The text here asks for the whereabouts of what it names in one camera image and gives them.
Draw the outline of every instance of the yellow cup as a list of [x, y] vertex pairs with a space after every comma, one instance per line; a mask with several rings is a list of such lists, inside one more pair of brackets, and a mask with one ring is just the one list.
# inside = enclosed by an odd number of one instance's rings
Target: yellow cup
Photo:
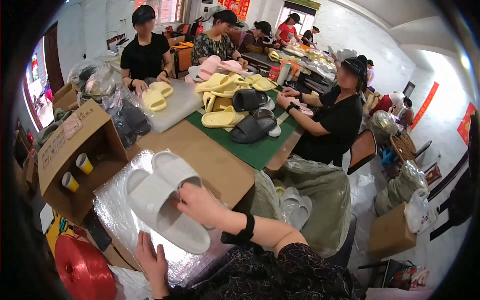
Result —
[[92, 172], [93, 170], [92, 163], [90, 162], [90, 160], [87, 157], [87, 154], [85, 153], [82, 153], [77, 157], [76, 163], [77, 163], [77, 167], [79, 167], [80, 170], [82, 170], [87, 175], [90, 174], [90, 172]]
[[76, 192], [78, 189], [78, 182], [75, 180], [75, 178], [73, 178], [70, 172], [67, 172], [65, 175], [63, 175], [61, 183], [64, 187], [72, 192]]

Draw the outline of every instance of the black slipper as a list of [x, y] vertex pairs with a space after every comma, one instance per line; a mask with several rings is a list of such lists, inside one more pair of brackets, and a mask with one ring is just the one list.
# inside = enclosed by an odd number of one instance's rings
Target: black slipper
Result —
[[236, 111], [250, 111], [267, 104], [268, 96], [265, 92], [249, 88], [241, 89], [233, 95], [232, 104]]
[[239, 144], [253, 144], [268, 136], [275, 127], [276, 119], [271, 116], [255, 119], [247, 115], [230, 131], [230, 138]]

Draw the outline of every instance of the green cutting mat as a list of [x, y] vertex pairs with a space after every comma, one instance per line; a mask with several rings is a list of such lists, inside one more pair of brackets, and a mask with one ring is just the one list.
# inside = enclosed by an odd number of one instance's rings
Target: green cutting mat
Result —
[[206, 135], [214, 141], [222, 145], [225, 149], [233, 153], [250, 166], [257, 170], [263, 169], [266, 164], [278, 152], [283, 143], [290, 137], [295, 128], [297, 121], [295, 121], [285, 110], [276, 105], [277, 91], [266, 92], [275, 102], [275, 109], [273, 113], [277, 118], [277, 122], [281, 123], [280, 128], [282, 134], [279, 137], [267, 136], [265, 139], [254, 144], [237, 144], [230, 139], [230, 132], [223, 128], [206, 128], [202, 125], [202, 114], [198, 111], [189, 115], [185, 119], [192, 125], [203, 131]]

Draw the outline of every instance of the window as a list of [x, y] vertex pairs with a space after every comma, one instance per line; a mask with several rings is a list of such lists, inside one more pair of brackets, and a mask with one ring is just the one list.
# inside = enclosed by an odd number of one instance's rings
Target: window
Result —
[[282, 9], [282, 11], [280, 12], [280, 15], [278, 16], [278, 21], [276, 23], [276, 27], [278, 28], [283, 22], [285, 22], [285, 20], [288, 18], [288, 16], [291, 13], [297, 13], [300, 16], [300, 23], [303, 24], [303, 25], [300, 25], [300, 24], [295, 24], [294, 25], [294, 27], [297, 30], [297, 33], [299, 35], [303, 35], [303, 33], [305, 33], [305, 31], [312, 28], [313, 21], [315, 19], [314, 16], [303, 13], [303, 12], [300, 12], [300, 11], [297, 11], [297, 10], [286, 8], [286, 7], [284, 7]]
[[182, 0], [135, 0], [133, 11], [140, 5], [150, 5], [155, 10], [155, 24], [181, 22]]

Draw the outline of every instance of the wrist strap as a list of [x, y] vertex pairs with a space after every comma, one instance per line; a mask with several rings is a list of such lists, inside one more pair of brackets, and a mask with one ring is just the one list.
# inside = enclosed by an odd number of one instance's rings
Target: wrist strap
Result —
[[222, 232], [222, 237], [220, 238], [222, 243], [240, 246], [248, 243], [252, 239], [255, 218], [250, 214], [245, 215], [247, 216], [247, 226], [245, 226], [245, 229], [242, 229], [237, 235]]

